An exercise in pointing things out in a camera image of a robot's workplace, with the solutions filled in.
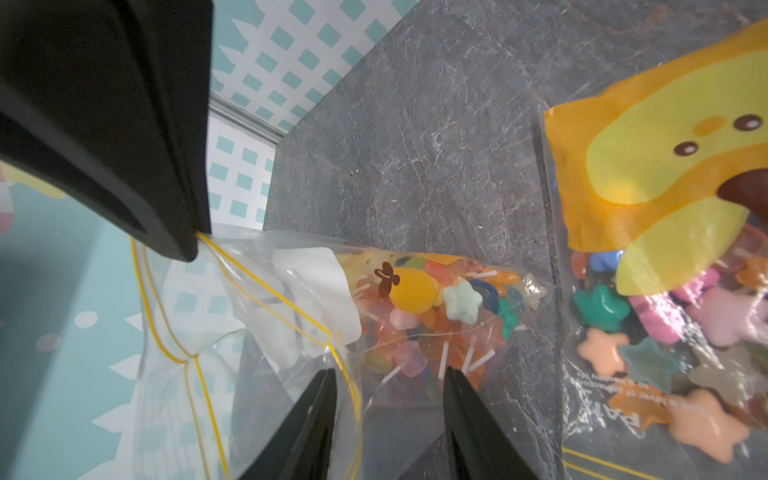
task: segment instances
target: teal square pattern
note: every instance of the teal square pattern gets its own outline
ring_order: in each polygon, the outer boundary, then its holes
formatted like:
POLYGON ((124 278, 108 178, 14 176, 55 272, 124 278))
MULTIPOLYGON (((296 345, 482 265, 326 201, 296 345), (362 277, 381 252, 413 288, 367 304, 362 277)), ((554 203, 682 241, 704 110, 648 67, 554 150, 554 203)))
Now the teal square pattern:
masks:
POLYGON ((176 303, 174 304, 174 310, 179 313, 190 313, 194 311, 194 307, 197 306, 197 295, 187 292, 179 292, 179 296, 176 297, 176 303))
POLYGON ((301 85, 301 78, 298 78, 296 75, 293 74, 293 72, 289 71, 285 74, 283 77, 283 83, 288 85, 289 87, 296 89, 301 85))
POLYGON ((313 103, 318 103, 323 99, 323 94, 314 88, 310 88, 310 91, 308 91, 304 96, 309 98, 313 103))
POLYGON ((253 178, 248 177, 247 175, 237 174, 237 182, 235 184, 240 188, 250 191, 250 188, 253 186, 253 178))
POLYGON ((255 151, 248 150, 247 148, 243 149, 243 160, 248 162, 251 165, 255 165, 256 162, 259 160, 259 154, 255 151))
POLYGON ((272 93, 267 98, 281 106, 288 100, 285 95, 279 93, 277 90, 272 90, 272 93))
POLYGON ((277 66, 277 62, 274 58, 270 57, 263 51, 259 53, 259 58, 256 59, 256 65, 259 65, 264 70, 272 73, 272 70, 277 66))
POLYGON ((293 109, 291 109, 290 113, 296 115, 298 118, 301 118, 304 115, 306 115, 306 110, 304 110, 299 105, 297 105, 297 106, 293 107, 293 109))
POLYGON ((350 67, 354 67, 358 61, 362 60, 362 53, 357 51, 357 48, 349 47, 342 53, 341 58, 343 58, 350 67))
POLYGON ((256 77, 254 77, 253 75, 248 74, 243 79, 243 84, 246 87, 252 88, 255 91, 259 91, 259 88, 261 88, 261 86, 264 84, 264 82, 262 82, 261 80, 259 80, 256 77))
POLYGON ((235 93, 232 95, 232 101, 238 104, 241 107, 247 107, 250 103, 250 98, 246 97, 243 94, 235 93))
POLYGON ((301 62, 302 65, 307 67, 309 70, 314 70, 317 64, 320 63, 320 59, 317 58, 317 56, 314 53, 306 49, 299 56, 299 61, 301 62))
POLYGON ((329 47, 334 46, 341 38, 341 34, 330 23, 323 25, 317 36, 329 47))
POLYGON ((373 43, 379 43, 382 38, 384 38, 384 35, 386 35, 386 32, 386 27, 378 20, 374 20, 371 22, 371 25, 368 25, 368 28, 366 28, 366 35, 368 35, 368 38, 370 38, 373 43))
POLYGON ((232 151, 235 149, 235 142, 229 138, 219 136, 216 140, 216 149, 231 155, 232 151))
POLYGON ((219 210, 219 206, 221 205, 221 195, 210 192, 208 194, 208 205, 214 210, 219 210))
POLYGON ((400 14, 401 17, 405 17, 406 13, 411 11, 416 5, 416 0, 392 0, 392 6, 400 14))
POLYGON ((230 169, 223 166, 222 164, 217 164, 216 162, 210 162, 210 169, 208 171, 208 174, 213 178, 218 178, 219 180, 226 180, 227 179, 227 172, 230 169))
POLYGON ((337 74, 332 68, 329 68, 323 80, 327 81, 331 87, 335 87, 337 83, 341 81, 341 75, 337 74))
POLYGON ((296 125, 290 123, 287 120, 281 120, 279 124, 277 124, 278 127, 282 128, 285 131, 290 131, 291 128, 295 127, 296 125))
POLYGON ((290 33, 283 30, 281 27, 277 27, 270 38, 285 51, 288 51, 290 46, 293 45, 293 41, 295 40, 295 38, 293 38, 290 33))
POLYGON ((256 115, 262 117, 266 121, 270 121, 270 118, 272 118, 272 115, 274 115, 274 113, 272 113, 271 111, 267 110, 264 107, 259 107, 259 109, 256 110, 256 115))
POLYGON ((237 200, 232 200, 232 207, 230 207, 230 214, 234 215, 235 217, 245 218, 245 215, 248 213, 248 206, 244 204, 243 202, 238 202, 237 200))
POLYGON ((288 12, 291 12, 304 25, 310 23, 312 15, 315 15, 315 9, 304 0, 293 0, 293 4, 288 8, 288 12))
POLYGON ((214 295, 210 298, 208 313, 213 315, 226 313, 229 309, 229 305, 230 303, 224 295, 214 295))
POLYGON ((360 18, 360 15, 366 9, 366 6, 360 0, 344 0, 339 7, 353 22, 360 18))

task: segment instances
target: cartoon character face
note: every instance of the cartoon character face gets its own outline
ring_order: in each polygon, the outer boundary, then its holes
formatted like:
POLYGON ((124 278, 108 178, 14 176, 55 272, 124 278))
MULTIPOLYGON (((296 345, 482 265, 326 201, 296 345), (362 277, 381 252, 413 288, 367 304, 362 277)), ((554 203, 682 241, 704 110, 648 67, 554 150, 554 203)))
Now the cartoon character face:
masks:
POLYGON ((684 285, 737 237, 749 211, 717 194, 768 168, 765 78, 768 21, 545 114, 568 245, 624 250, 619 293, 684 285))
MULTIPOLYGON (((739 150, 768 142, 768 50, 683 75, 625 111, 591 143, 589 181, 616 204, 667 192, 705 162, 715 183, 741 173, 739 150)), ((708 184, 714 194, 719 184, 708 184)))

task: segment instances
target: plastic bag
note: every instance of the plastic bag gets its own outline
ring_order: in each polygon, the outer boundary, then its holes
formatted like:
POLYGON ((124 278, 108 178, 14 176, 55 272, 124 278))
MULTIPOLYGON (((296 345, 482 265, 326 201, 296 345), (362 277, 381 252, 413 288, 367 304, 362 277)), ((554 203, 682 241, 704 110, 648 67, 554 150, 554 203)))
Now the plastic bag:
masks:
POLYGON ((545 113, 569 472, 765 475, 767 74, 764 21, 545 113))
POLYGON ((301 233, 199 244, 189 264, 134 245, 139 478, 237 478, 329 367, 329 478, 397 478, 445 429, 447 366, 480 389, 547 293, 518 270, 301 233))

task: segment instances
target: candy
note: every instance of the candy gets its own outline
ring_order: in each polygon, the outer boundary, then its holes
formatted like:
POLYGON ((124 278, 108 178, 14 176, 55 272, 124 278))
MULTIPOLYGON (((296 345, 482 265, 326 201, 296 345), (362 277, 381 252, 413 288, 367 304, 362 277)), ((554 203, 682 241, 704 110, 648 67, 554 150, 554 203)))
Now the candy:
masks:
POLYGON ((419 322, 421 322, 428 329, 431 329, 433 326, 435 326, 435 321, 437 320, 437 312, 435 309, 431 308, 424 313, 420 313, 418 318, 419 322))
POLYGON ((717 390, 731 405, 741 406, 758 392, 768 391, 768 379, 752 366, 750 353, 742 346, 732 346, 724 352, 694 348, 701 365, 688 378, 699 385, 717 390))
POLYGON ((736 275, 736 280, 749 288, 768 290, 768 258, 746 259, 746 268, 736 275))
POLYGON ((488 282, 474 279, 469 280, 472 289, 482 295, 482 307, 493 313, 498 312, 498 291, 496 287, 488 282))
POLYGON ((637 416, 637 427, 641 432, 653 423, 666 425, 672 421, 664 394, 655 387, 635 382, 622 383, 621 391, 608 400, 608 406, 627 417, 637 416))
POLYGON ((652 339, 671 345, 683 338, 685 316, 668 295, 631 296, 629 303, 652 339))
POLYGON ((618 349, 627 363, 629 378, 650 383, 664 393, 672 391, 672 375, 684 370, 683 362, 660 349, 659 343, 650 337, 637 345, 623 345, 618 349))
POLYGON ((571 254, 571 271, 579 280, 587 278, 587 267, 589 266, 589 253, 573 252, 571 254))
POLYGON ((670 293, 685 303, 695 303, 701 298, 704 290, 717 285, 717 282, 720 282, 720 274, 714 268, 708 268, 698 277, 670 293))
POLYGON ((424 264, 424 271, 432 278, 440 282, 443 286, 453 286, 456 283, 457 276, 451 273, 445 266, 436 262, 427 262, 424 264))
POLYGON ((599 376, 610 377, 618 372, 626 372, 627 364, 619 355, 618 347, 629 345, 629 337, 623 333, 605 333, 590 328, 587 339, 576 349, 581 358, 592 364, 599 376))
POLYGON ((398 330, 407 330, 417 326, 419 318, 413 313, 403 312, 395 308, 389 314, 389 323, 398 330))
POLYGON ((758 254, 768 245, 768 236, 746 224, 728 248, 728 251, 713 265, 723 273, 736 273, 746 265, 746 259, 758 254))
POLYGON ((516 316, 520 317, 523 313, 525 313, 525 299, 523 298, 523 294, 513 286, 507 287, 507 295, 505 296, 505 300, 507 300, 510 310, 516 316))
POLYGON ((419 350, 419 342, 415 340, 401 343, 392 353, 392 358, 402 374, 408 377, 417 376, 427 366, 427 359, 419 350))
POLYGON ((533 310, 536 310, 541 303, 541 299, 547 296, 547 289, 539 284, 532 273, 526 273, 523 280, 515 284, 515 288, 523 294, 525 304, 533 310))
POLYGON ((629 303, 605 285, 591 292, 576 292, 573 299, 581 321, 604 332, 617 332, 630 313, 629 303))
POLYGON ((379 349, 373 349, 363 355, 362 364, 376 373, 388 373, 392 370, 392 360, 379 349))
POLYGON ((416 315, 424 313, 432 308, 439 298, 440 285, 421 270, 395 268, 390 281, 392 287, 389 291, 389 299, 403 312, 416 315))
POLYGON ((623 255, 623 250, 592 253, 589 256, 589 268, 600 273, 615 272, 619 267, 619 260, 621 260, 623 255))
POLYGON ((512 336, 512 332, 515 331, 518 325, 520 325, 520 319, 512 312, 512 307, 506 298, 502 298, 498 305, 498 318, 502 319, 504 328, 502 329, 502 336, 505 340, 509 340, 512 336))
POLYGON ((685 311, 715 346, 731 346, 739 340, 768 343, 768 302, 759 297, 713 286, 685 311))
POLYGON ((459 280, 455 286, 447 286, 442 291, 445 312, 451 320, 465 323, 477 323, 478 309, 482 304, 482 295, 472 289, 466 280, 459 280))
POLYGON ((718 462, 730 463, 733 446, 750 436, 750 430, 725 413, 715 395, 706 389, 694 390, 685 398, 668 396, 667 409, 672 415, 672 438, 699 448, 718 462))

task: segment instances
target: countertop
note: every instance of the countertop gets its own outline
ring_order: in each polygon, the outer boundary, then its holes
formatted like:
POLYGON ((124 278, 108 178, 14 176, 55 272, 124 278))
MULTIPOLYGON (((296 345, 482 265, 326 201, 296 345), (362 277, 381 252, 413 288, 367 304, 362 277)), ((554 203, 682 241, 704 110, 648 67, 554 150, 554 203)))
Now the countertop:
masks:
MULTIPOLYGON (((539 112, 766 15, 757 0, 421 0, 280 143, 265 230, 465 255, 556 284, 539 112)), ((564 476, 557 298, 482 392, 541 478, 564 476)), ((402 478, 449 478, 447 454, 443 436, 402 478)))

